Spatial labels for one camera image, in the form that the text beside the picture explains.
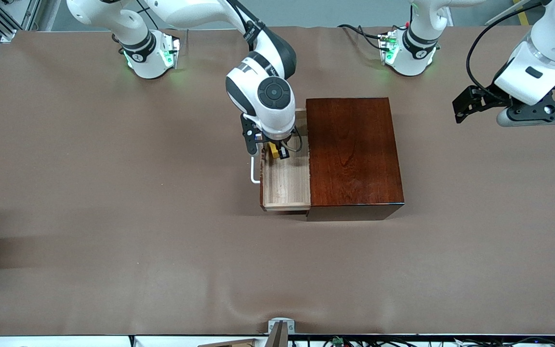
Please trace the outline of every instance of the reddish-brown wooden top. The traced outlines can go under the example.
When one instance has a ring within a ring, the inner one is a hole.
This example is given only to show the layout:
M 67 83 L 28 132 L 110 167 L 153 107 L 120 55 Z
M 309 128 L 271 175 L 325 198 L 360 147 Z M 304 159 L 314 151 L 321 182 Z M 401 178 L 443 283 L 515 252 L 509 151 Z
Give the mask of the reddish-brown wooden top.
M 389 99 L 308 99 L 311 206 L 403 202 Z

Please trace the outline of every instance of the yellow object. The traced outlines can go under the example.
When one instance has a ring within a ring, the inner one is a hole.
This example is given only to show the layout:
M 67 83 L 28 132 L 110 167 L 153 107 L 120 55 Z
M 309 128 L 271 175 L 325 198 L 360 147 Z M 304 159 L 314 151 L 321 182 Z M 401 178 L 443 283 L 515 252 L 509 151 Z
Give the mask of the yellow object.
M 269 142 L 269 149 L 271 150 L 271 156 L 277 160 L 279 158 L 278 148 L 276 147 L 275 143 Z
M 514 4 L 517 4 L 519 2 L 519 0 L 513 0 Z M 530 26 L 529 22 L 528 22 L 528 17 L 526 17 L 526 13 L 519 13 L 517 15 L 517 17 L 519 18 L 519 23 L 522 26 Z

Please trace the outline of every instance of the wooden box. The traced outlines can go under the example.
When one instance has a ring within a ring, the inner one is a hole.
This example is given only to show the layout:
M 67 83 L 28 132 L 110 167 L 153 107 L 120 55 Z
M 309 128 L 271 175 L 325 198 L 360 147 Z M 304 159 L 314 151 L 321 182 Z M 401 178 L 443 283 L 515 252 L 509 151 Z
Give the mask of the wooden box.
M 302 151 L 286 160 L 262 154 L 265 211 L 382 220 L 403 206 L 388 98 L 308 99 L 306 110 L 297 110 L 297 128 Z

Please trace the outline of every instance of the black round object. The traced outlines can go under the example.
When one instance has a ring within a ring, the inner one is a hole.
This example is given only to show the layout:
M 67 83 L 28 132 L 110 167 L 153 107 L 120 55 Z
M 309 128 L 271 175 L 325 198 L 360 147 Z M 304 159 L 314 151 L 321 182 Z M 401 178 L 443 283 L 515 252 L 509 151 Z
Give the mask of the black round object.
M 268 108 L 281 110 L 291 103 L 291 88 L 285 79 L 267 77 L 258 85 L 258 99 Z

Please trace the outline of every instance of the table surface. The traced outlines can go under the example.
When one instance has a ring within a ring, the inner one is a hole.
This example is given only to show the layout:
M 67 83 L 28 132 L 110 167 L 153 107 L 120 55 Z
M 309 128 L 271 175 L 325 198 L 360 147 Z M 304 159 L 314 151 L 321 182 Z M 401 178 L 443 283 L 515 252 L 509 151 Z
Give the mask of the table surface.
M 482 40 L 480 81 L 526 30 Z M 23 31 L 0 48 L 0 334 L 253 334 L 275 316 L 307 333 L 555 334 L 555 127 L 501 128 L 497 110 L 456 125 L 481 28 L 448 28 L 417 77 L 343 29 L 275 31 L 299 56 L 298 107 L 390 98 L 406 205 L 379 222 L 260 209 L 224 88 L 235 31 L 190 31 L 158 80 L 109 33 Z

